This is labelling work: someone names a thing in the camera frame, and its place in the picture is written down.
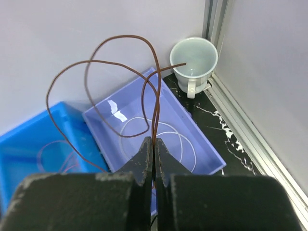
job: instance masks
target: purple plastic tray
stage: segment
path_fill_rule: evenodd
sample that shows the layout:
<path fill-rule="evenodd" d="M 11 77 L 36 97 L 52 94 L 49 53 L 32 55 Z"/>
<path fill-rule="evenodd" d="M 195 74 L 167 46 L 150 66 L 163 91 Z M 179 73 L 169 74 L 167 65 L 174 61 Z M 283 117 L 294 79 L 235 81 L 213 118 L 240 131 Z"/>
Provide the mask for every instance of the purple plastic tray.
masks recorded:
<path fill-rule="evenodd" d="M 147 77 L 154 71 L 151 68 L 144 75 Z M 157 74 L 152 76 L 151 82 L 157 88 Z M 96 105 L 108 123 L 118 132 L 122 132 L 123 135 L 137 134 L 146 129 L 144 119 L 135 118 L 143 117 L 141 110 L 143 83 L 144 80 L 138 77 Z M 162 81 L 161 85 L 159 102 L 159 121 L 161 124 L 158 126 L 157 134 L 163 133 L 158 137 L 163 139 L 169 152 L 178 160 L 180 160 L 182 153 L 181 163 L 190 171 L 195 166 L 193 174 L 211 175 L 222 169 L 226 165 L 225 161 L 198 128 L 188 112 L 181 106 L 164 81 Z M 147 85 L 144 94 L 147 118 L 152 118 L 154 103 L 155 95 L 151 87 Z M 150 131 L 148 131 L 134 138 L 119 138 L 102 122 L 93 107 L 85 111 L 83 117 L 112 172 L 119 170 L 139 150 L 144 137 L 151 136 Z M 178 135 L 177 132 L 185 136 L 185 138 Z M 156 199 L 152 195 L 152 214 L 154 213 L 156 213 Z"/>

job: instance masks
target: mug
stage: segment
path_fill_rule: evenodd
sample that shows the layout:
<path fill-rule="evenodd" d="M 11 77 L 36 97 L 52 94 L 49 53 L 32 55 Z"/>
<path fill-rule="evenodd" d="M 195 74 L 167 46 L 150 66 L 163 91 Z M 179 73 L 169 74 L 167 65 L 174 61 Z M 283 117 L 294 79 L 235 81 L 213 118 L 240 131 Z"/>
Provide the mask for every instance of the mug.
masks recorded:
<path fill-rule="evenodd" d="M 204 38 L 184 39 L 172 48 L 170 54 L 171 65 L 186 63 L 173 70 L 180 89 L 190 99 L 205 89 L 217 61 L 215 46 Z"/>

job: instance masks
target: black marble surface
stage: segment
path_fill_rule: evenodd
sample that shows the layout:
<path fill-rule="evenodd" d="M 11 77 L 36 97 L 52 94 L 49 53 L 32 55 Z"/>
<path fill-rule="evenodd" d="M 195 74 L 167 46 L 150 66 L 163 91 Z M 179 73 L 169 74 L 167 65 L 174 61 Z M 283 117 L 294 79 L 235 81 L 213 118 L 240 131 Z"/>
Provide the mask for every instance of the black marble surface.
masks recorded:
<path fill-rule="evenodd" d="M 188 99 L 179 89 L 174 74 L 164 78 L 179 102 L 192 114 L 193 120 L 212 143 L 227 165 L 215 175 L 260 175 L 242 145 L 204 92 Z"/>

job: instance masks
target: mug handle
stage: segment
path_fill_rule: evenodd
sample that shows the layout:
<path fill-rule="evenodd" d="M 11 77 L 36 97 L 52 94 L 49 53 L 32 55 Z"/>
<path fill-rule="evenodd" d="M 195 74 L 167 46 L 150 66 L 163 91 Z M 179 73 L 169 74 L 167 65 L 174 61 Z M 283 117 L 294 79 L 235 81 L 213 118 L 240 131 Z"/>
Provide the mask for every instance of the mug handle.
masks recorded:
<path fill-rule="evenodd" d="M 194 99 L 195 92 L 196 92 L 196 80 L 189 79 L 187 85 L 187 98 Z"/>

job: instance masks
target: brown wire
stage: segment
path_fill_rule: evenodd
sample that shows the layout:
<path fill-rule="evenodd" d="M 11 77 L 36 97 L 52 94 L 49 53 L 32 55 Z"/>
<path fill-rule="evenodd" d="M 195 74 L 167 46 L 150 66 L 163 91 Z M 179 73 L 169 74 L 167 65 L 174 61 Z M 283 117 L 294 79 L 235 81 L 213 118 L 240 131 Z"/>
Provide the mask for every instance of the brown wire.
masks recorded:
<path fill-rule="evenodd" d="M 120 64 L 120 63 L 116 63 L 116 62 L 109 62 L 109 61 L 103 61 L 103 60 L 93 60 L 95 54 L 97 53 L 97 51 L 108 41 L 110 40 L 113 40 L 113 39 L 119 39 L 119 38 L 137 38 L 137 39 L 140 39 L 142 41 L 144 41 L 151 49 L 152 51 L 152 54 L 153 54 L 153 57 L 154 57 L 154 60 L 155 60 L 155 65 L 156 65 L 156 71 L 151 73 L 147 78 L 142 75 L 141 73 L 137 72 L 136 70 L 124 65 L 124 64 Z M 106 123 L 106 125 L 113 131 L 115 132 L 117 135 L 121 136 L 121 137 L 125 137 L 125 138 L 131 138 L 131 137 L 136 137 L 136 136 L 139 136 L 139 135 L 142 135 L 144 133 L 146 133 L 148 130 L 149 130 L 149 123 L 148 123 L 148 120 L 146 118 L 146 114 L 145 114 L 145 109 L 144 109 L 144 91 L 145 91 L 145 87 L 146 87 L 146 84 L 148 83 L 151 88 L 153 89 L 155 95 L 156 95 L 156 100 L 155 100 L 155 106 L 154 106 L 154 111 L 153 111 L 153 119 L 152 119 L 152 140 L 153 140 L 153 145 L 155 145 L 155 140 L 156 140 L 156 134 L 157 134 L 157 128 L 158 128 L 158 121 L 159 121 L 159 95 L 160 95 L 160 88 L 161 88 L 161 72 L 162 71 L 165 71 L 165 70 L 169 70 L 171 68 L 175 68 L 175 67 L 178 67 L 178 66 L 182 66 L 182 65 L 186 65 L 186 63 L 183 63 L 183 64 L 177 64 L 177 65 L 173 65 L 173 66 L 169 66 L 169 67 L 166 67 L 166 68 L 163 68 L 163 69 L 160 69 L 159 67 L 159 63 L 158 63 L 158 58 L 157 58 L 157 55 L 155 53 L 155 50 L 153 48 L 153 46 L 151 45 L 151 43 L 146 40 L 145 38 L 143 37 L 140 37 L 140 36 L 135 36 L 135 35 L 120 35 L 120 36 L 114 36 L 114 37 L 111 37 L 111 38 L 108 38 L 106 39 L 105 41 L 103 41 L 94 51 L 93 55 L 91 56 L 90 60 L 84 60 L 84 61 L 80 61 L 80 62 L 76 62 L 74 64 L 71 64 L 69 65 L 68 67 L 66 67 L 65 69 L 63 69 L 51 82 L 51 85 L 47 91 L 47 95 L 46 95 L 46 107 L 47 107 L 47 111 L 48 111 L 48 114 L 51 118 L 51 121 L 52 123 L 54 124 L 54 126 L 57 128 L 57 130 L 61 133 L 61 135 L 64 137 L 64 139 L 67 141 L 67 143 L 72 147 L 72 149 L 86 162 L 88 162 L 89 164 L 97 167 L 99 170 L 105 172 L 104 169 L 102 169 L 101 167 L 99 167 L 97 164 L 87 160 L 85 157 L 83 157 L 81 155 L 81 153 L 73 146 L 73 144 L 69 141 L 69 139 L 67 138 L 67 136 L 61 131 L 61 129 L 57 126 L 56 122 L 54 121 L 54 118 L 51 114 L 51 111 L 50 111 L 50 107 L 49 107 L 49 95 L 50 95 L 50 92 L 56 82 L 56 80 L 64 73 L 66 72 L 67 70 L 69 70 L 70 68 L 76 66 L 76 65 L 79 65 L 79 64 L 85 64 L 87 63 L 87 66 L 86 66 L 86 69 L 85 69 L 85 75 L 84 75 L 84 87 L 85 87 L 85 91 L 86 91 L 86 94 L 87 94 L 87 97 L 88 99 L 90 100 L 93 108 L 95 109 L 95 111 L 97 112 L 97 114 L 99 115 L 99 117 Z M 90 91 L 89 91 L 89 88 L 88 88 L 88 72 L 89 72 L 89 68 L 90 68 L 90 64 L 91 63 L 103 63 L 103 64 L 111 64 L 111 65 L 117 65 L 117 66 L 121 66 L 121 67 L 124 67 L 126 68 L 127 70 L 135 73 L 136 75 L 139 75 L 141 78 L 143 78 L 145 81 L 144 81 L 144 84 L 143 84 L 143 87 L 142 87 L 142 91 L 141 91 L 141 107 L 142 107 L 142 113 L 143 113 L 143 117 L 144 117 L 144 120 L 147 124 L 147 130 L 143 131 L 143 132 L 140 132 L 138 134 L 135 134 L 135 135 L 129 135 L 129 136 L 124 136 L 122 134 L 120 134 L 119 132 L 117 132 L 105 119 L 104 117 L 102 116 L 102 114 L 100 113 L 100 111 L 97 109 L 96 105 L 95 105 L 95 102 L 94 100 L 92 99 L 91 97 L 91 94 L 90 94 Z M 158 89 L 156 91 L 154 85 L 149 81 L 150 78 L 154 75 L 154 74 L 158 74 Z"/>

